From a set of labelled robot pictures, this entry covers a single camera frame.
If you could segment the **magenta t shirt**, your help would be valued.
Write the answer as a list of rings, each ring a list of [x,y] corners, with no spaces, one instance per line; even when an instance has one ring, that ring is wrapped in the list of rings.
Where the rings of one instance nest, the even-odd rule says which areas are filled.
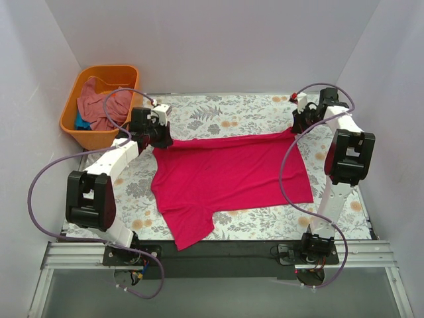
[[[214,230],[220,211],[311,203],[307,170],[290,130],[228,138],[175,140],[156,148],[151,190],[178,250]]]

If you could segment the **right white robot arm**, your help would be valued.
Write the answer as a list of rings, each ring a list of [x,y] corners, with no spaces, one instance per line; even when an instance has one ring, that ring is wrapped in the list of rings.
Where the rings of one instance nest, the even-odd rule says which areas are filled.
[[[324,264],[336,254],[334,225],[339,221],[348,196],[369,171],[376,137],[363,131],[353,120],[349,107],[339,100],[335,87],[323,88],[319,102],[309,102],[303,92],[293,93],[290,102],[295,134],[310,131],[323,122],[333,133],[324,163],[326,184],[317,215],[302,235],[299,255],[306,263]]]

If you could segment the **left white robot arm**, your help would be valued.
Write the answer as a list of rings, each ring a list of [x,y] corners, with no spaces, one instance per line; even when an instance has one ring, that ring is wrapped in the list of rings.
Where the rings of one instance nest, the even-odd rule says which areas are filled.
[[[120,246],[118,257],[128,265],[140,260],[141,249],[135,232],[117,216],[113,184],[131,161],[148,146],[166,149],[173,145],[168,115],[172,108],[159,104],[138,107],[131,120],[116,135],[112,150],[106,151],[85,170],[68,176],[66,220],[87,229],[100,239]]]

